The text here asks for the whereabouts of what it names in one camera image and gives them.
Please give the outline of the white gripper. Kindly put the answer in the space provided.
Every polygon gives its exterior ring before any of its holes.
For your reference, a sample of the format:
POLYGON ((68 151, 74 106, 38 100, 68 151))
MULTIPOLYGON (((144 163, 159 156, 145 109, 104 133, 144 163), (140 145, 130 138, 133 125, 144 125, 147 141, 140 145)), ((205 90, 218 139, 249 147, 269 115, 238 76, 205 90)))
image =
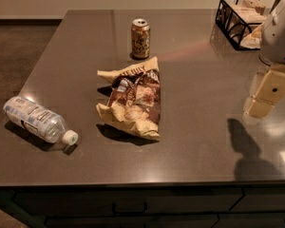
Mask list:
MULTIPOLYGON (((268 66, 285 65, 285 4, 277 5, 263 24, 260 59, 268 66)), ((251 84, 243 111, 254 118, 266 117, 285 98, 285 67, 258 72, 251 84)))

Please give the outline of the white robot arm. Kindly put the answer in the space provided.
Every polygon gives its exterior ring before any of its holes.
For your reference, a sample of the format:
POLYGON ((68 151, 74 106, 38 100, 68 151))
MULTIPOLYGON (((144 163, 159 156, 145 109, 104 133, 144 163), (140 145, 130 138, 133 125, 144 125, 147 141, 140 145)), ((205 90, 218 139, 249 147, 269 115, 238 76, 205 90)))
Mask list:
POLYGON ((243 107, 244 115, 255 119, 266 117, 285 97, 285 0, 279 0, 262 26, 259 59, 267 68, 255 75, 243 107))

